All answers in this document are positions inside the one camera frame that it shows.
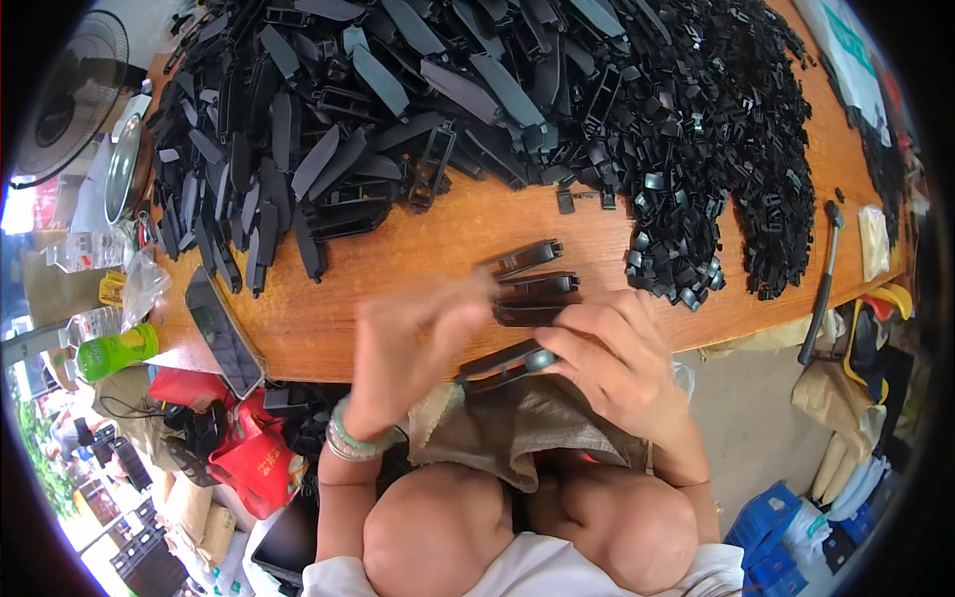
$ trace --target leg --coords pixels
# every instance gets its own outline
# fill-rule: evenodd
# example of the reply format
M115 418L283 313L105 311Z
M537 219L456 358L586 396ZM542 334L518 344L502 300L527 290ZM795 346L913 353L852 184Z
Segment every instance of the leg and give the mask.
M462 595L514 540L493 475L431 464L388 488L365 521L365 573L382 597Z
M618 586L641 595L673 587L698 546L696 517L682 493L651 475L564 458L529 503L542 535L574 544Z

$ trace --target fan grille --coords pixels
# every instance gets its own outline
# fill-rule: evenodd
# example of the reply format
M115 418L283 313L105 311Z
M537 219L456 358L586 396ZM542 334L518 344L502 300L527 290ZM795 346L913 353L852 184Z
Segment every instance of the fan grille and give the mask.
M88 12L37 97L13 172L23 180L13 188L49 180L83 151L116 104L128 60L119 19L107 11Z

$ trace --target pile of black plastic parts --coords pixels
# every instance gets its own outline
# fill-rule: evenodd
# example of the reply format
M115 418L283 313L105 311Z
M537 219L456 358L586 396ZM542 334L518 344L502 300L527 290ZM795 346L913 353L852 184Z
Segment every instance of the pile of black plastic parts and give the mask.
M290 228L319 282L326 241L394 203L427 211L448 167L556 184L565 214L587 195L573 181L605 209L624 198L629 283L693 310L724 285L731 197L749 291L775 298L805 271L811 108L785 54L803 48L761 0L206 4L148 126L165 252L198 245L233 292L230 240L256 296Z

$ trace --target red gift bag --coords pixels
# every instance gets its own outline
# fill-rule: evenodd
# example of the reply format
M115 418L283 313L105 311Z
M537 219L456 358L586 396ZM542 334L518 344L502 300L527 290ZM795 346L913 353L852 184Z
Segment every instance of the red gift bag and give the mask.
M225 440L209 456L209 474L232 487L260 521L291 501L308 469L308 461L286 447L272 424L281 419L264 404L261 389L243 401L230 399Z
M160 369L146 393L155 400L188 406L197 413L205 412L213 400L225 403L229 395L225 384L212 373L172 367Z

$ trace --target bracelet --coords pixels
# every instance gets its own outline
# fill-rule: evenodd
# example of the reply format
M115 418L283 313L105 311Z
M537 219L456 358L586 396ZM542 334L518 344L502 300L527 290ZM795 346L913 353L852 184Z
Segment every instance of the bracelet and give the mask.
M338 401L331 412L331 420L325 429L325 439L329 449L335 456L348 462L364 462L380 457L396 441L394 428L389 429L381 441L376 443L355 439L348 434L342 422L342 414L349 403L350 396L346 396Z

